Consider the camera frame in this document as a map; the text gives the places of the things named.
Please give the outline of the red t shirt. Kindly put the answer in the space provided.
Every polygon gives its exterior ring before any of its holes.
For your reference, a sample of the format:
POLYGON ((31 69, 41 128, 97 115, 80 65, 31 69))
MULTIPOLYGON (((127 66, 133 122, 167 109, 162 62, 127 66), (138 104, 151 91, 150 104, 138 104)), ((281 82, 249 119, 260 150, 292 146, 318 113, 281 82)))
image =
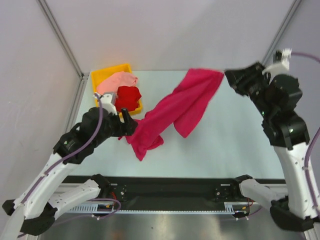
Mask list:
POLYGON ((120 86, 117 89, 116 110, 120 112, 122 108, 125 108, 129 112, 134 111, 139 107, 141 97, 140 91, 136 86, 120 86))

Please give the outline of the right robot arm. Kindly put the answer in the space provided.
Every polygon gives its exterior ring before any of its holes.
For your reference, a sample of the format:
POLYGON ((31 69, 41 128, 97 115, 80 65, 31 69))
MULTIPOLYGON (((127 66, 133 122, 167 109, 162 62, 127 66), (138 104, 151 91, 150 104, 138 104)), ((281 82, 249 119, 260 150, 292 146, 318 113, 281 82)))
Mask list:
POLYGON ((257 202, 282 230, 311 230, 320 217, 319 194, 309 163, 312 145, 308 128, 295 112, 303 95, 298 79, 283 70, 268 70, 259 62, 243 69, 227 69, 224 74, 229 86, 249 97, 261 114, 263 131, 280 161, 287 188, 283 196, 242 175, 234 180, 231 196, 237 201, 249 198, 257 202))

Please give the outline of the left aluminium frame post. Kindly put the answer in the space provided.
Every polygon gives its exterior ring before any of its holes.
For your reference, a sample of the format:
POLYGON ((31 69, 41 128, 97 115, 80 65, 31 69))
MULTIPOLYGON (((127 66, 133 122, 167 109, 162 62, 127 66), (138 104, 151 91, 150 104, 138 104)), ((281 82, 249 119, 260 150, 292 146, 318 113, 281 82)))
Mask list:
POLYGON ((84 73, 78 61, 76 60, 72 49, 70 48, 54 14, 52 13, 52 10, 50 6, 48 5, 46 0, 36 0, 37 4, 39 5, 41 11, 43 12, 43 15, 45 19, 48 21, 49 26, 51 27, 54 35, 56 36, 62 50, 64 51, 66 57, 68 58, 69 62, 71 63, 72 68, 76 72, 77 76, 80 80, 86 80, 88 78, 88 73, 84 73))

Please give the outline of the aluminium frame post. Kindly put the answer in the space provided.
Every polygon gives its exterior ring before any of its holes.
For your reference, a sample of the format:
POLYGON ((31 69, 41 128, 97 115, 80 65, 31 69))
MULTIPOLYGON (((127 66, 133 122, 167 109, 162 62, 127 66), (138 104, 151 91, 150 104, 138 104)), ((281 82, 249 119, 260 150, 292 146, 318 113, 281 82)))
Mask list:
POLYGON ((287 11, 283 21, 281 22, 276 34, 274 35, 266 53, 264 54, 261 63, 263 65, 266 65, 269 61, 269 59, 272 57, 274 51, 277 48, 277 45, 285 35, 287 28, 289 27, 290 23, 292 22, 293 18, 295 17, 296 13, 299 11, 303 0, 294 0, 287 11))
POLYGON ((48 21, 49 26, 51 27, 54 35, 56 36, 62 50, 64 51, 66 57, 68 58, 69 62, 71 63, 72 68, 76 72, 77 76, 80 80, 86 80, 88 78, 88 73, 84 73, 78 61, 76 60, 72 49, 70 48, 54 14, 52 13, 52 10, 50 6, 48 5, 46 0, 36 0, 37 4, 39 5, 41 11, 43 12, 43 15, 45 19, 48 21))

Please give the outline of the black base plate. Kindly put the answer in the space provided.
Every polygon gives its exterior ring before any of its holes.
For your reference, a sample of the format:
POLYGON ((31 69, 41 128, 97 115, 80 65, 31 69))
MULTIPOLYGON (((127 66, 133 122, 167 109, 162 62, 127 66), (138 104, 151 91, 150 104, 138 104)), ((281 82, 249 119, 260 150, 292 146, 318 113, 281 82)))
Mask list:
POLYGON ((120 203, 185 202, 249 203, 236 189, 234 178, 106 177, 108 190, 100 199, 120 203))

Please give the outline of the right aluminium frame post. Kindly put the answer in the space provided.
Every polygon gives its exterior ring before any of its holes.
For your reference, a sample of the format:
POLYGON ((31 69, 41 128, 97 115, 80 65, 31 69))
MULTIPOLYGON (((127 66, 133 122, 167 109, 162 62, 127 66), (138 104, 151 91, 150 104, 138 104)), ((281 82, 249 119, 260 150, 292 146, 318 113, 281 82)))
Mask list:
POLYGON ((281 22, 276 34, 274 35, 266 53, 264 54, 261 63, 263 65, 266 65, 269 61, 269 59, 272 57, 274 51, 277 48, 277 45, 285 35, 287 28, 289 27, 290 23, 292 22, 293 18, 295 17, 296 13, 299 11, 303 0, 294 0, 287 11, 283 21, 281 22))

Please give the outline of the magenta t shirt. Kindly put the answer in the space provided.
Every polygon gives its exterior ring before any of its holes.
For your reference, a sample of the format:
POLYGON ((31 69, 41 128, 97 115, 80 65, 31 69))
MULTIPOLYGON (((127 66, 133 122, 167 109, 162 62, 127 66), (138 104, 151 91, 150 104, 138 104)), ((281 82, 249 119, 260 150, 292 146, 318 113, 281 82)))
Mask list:
POLYGON ((163 145, 161 133, 170 125, 174 125, 175 130, 187 138, 202 119, 224 76, 217 70, 189 69, 172 93, 137 121, 134 134, 125 137, 136 158, 142 161, 147 151, 163 145))

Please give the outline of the light pink t shirt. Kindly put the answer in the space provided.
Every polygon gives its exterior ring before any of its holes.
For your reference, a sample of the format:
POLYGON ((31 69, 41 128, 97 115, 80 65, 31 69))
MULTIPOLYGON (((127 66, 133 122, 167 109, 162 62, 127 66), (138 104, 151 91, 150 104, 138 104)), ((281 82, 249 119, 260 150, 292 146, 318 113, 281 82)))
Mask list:
POLYGON ((130 72, 116 72, 111 76, 107 77, 96 87, 96 92, 100 95, 104 93, 118 92, 118 88, 125 87, 135 87, 138 83, 138 77, 130 72))

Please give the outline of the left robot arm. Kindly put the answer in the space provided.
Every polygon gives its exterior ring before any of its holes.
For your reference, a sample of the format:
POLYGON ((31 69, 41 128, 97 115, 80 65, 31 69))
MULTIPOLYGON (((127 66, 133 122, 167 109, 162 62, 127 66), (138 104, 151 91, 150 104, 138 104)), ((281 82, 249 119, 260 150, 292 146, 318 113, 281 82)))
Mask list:
POLYGON ((20 235, 38 236, 72 208, 87 202, 105 200, 111 187, 101 174, 60 194, 55 191, 65 178, 110 137, 131 136, 138 123, 122 109, 122 117, 102 107, 92 107, 54 146, 45 167, 18 198, 6 200, 2 208, 10 217, 2 240, 16 240, 20 235))

